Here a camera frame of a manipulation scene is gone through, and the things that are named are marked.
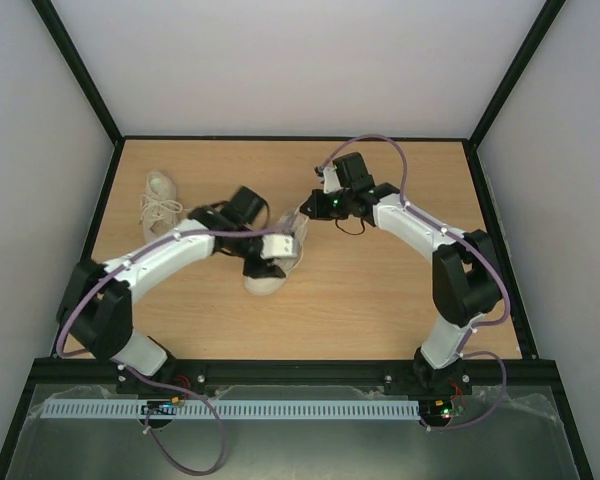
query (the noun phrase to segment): light wood surface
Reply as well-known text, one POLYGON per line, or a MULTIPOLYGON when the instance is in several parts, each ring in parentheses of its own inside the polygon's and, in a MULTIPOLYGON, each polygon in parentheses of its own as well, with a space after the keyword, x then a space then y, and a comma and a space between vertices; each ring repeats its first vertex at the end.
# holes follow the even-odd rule
MULTIPOLYGON (((314 166, 337 142, 127 141, 93 257, 105 261, 143 243, 140 196, 149 170, 161 170, 185 207, 227 199, 244 184, 271 204, 272 219, 319 188, 314 166)), ((484 228, 462 146, 403 143, 409 199, 465 230, 484 228)), ((384 143, 358 143, 376 183, 399 185, 400 158, 384 143)), ((343 222, 351 230, 356 220, 343 222)), ((178 358, 406 359, 433 326, 430 265, 393 235, 368 228, 347 236, 313 221, 304 258, 274 295, 243 287, 242 261, 222 255, 188 266, 134 307, 134 325, 178 358)), ((490 318, 502 311, 502 302, 490 318)), ((511 322, 482 328, 466 351, 520 354, 511 322)))

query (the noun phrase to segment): wooden table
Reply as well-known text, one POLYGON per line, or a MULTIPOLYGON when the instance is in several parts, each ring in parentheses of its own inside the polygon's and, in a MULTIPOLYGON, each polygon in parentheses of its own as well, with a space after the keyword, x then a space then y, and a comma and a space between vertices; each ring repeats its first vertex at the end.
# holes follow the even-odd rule
MULTIPOLYGON (((93 258, 105 261, 143 244, 140 196, 149 170, 178 187, 185 207, 227 199, 244 184, 271 204, 275 220, 319 188, 314 166, 339 142, 129 140, 126 142, 93 258)), ((409 158, 407 193, 416 205, 454 226, 484 228, 462 145, 402 143, 409 158)), ((376 183, 399 185, 400 158, 385 143, 345 150, 363 154, 376 183)), ((355 230, 356 220, 342 225, 355 230)), ((436 315, 431 268, 393 235, 368 228, 347 236, 333 222, 313 221, 304 259, 274 295, 243 287, 242 261, 222 255, 184 268, 134 307, 134 325, 177 358, 407 359, 436 315)), ((502 312, 502 302, 489 316, 502 312)), ((72 339, 69 347, 75 346, 72 339)), ((510 321, 482 328, 466 351, 520 358, 510 321)))

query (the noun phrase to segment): gray wall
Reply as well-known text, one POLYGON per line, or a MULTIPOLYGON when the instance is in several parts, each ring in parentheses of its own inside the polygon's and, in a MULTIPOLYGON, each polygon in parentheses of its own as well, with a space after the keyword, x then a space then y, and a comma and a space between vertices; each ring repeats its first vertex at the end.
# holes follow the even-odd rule
POLYGON ((31 5, 0 1, 0 448, 93 214, 111 144, 31 5))
POLYGON ((600 1, 567 2, 480 153, 540 353, 600 478, 600 1))
POLYGON ((467 136, 543 0, 54 0, 126 134, 467 136))

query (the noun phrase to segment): white sneaker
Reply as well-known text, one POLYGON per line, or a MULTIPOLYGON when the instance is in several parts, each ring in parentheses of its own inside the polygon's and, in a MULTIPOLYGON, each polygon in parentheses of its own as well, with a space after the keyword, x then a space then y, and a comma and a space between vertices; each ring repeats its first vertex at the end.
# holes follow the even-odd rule
POLYGON ((291 271, 298 266, 300 260, 302 260, 302 244, 304 243, 305 238, 307 238, 307 230, 308 230, 308 222, 309 217, 295 210, 287 210, 280 220, 278 220, 278 224, 287 223, 293 219, 293 224, 291 226, 291 232, 293 236, 298 241, 299 244, 299 253, 297 258, 277 258, 274 260, 274 263, 278 265, 285 274, 284 278, 251 278, 244 277, 244 288, 247 289, 249 293, 254 295, 271 295, 276 290, 278 290, 284 282, 287 281, 291 271))
POLYGON ((176 202, 176 186, 171 179, 156 170, 150 171, 147 174, 140 208, 140 221, 146 243, 175 228, 182 205, 176 202))

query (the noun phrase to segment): black metal frame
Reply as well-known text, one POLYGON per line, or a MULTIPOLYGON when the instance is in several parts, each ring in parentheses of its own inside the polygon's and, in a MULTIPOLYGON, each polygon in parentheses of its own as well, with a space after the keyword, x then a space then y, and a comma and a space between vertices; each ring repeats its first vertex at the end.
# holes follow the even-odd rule
MULTIPOLYGON (((344 137, 238 137, 238 136, 123 136, 115 124, 93 79, 89 75, 67 30, 62 24, 50 0, 31 0, 45 23, 60 52, 83 89, 94 112, 111 139, 115 149, 109 170, 96 206, 96 211, 84 244, 82 258, 89 257, 93 251, 98 230, 104 215, 109 193, 115 179, 126 140, 308 140, 338 141, 344 137)), ((469 139, 462 138, 397 138, 404 141, 452 141, 462 142, 471 172, 474 188, 478 197, 487 231, 494 239, 498 262, 503 280, 512 297, 512 319, 516 337, 520 346, 522 360, 505 360, 509 385, 549 386, 553 392, 558 412, 565 425, 566 434, 576 462, 580 477, 593 478, 585 455, 575 421, 567 401, 562 381, 555 362, 538 359, 538 352, 522 304, 520 291, 509 261, 507 246, 496 215, 491 192, 486 182, 477 148, 487 131, 495 121, 509 94, 512 92, 525 67, 540 45, 552 22, 558 15, 565 0, 546 0, 531 30, 516 54, 500 85, 475 131, 469 139)), ((197 372, 205 375, 204 388, 214 385, 233 384, 287 384, 287 385, 351 385, 384 386, 389 393, 412 394, 416 397, 422 392, 410 391, 409 382, 404 382, 406 372, 411 371, 411 361, 206 361, 178 360, 178 370, 190 372, 196 378, 197 372), (385 383, 390 374, 393 385, 385 383)), ((498 384, 501 381, 500 369, 490 360, 472 360, 465 362, 467 374, 476 385, 498 384)), ((113 364, 99 363, 94 360, 58 360, 43 358, 35 360, 24 387, 18 407, 0 454, 0 479, 7 474, 18 436, 30 406, 36 385, 41 384, 115 384, 118 372, 113 364)))

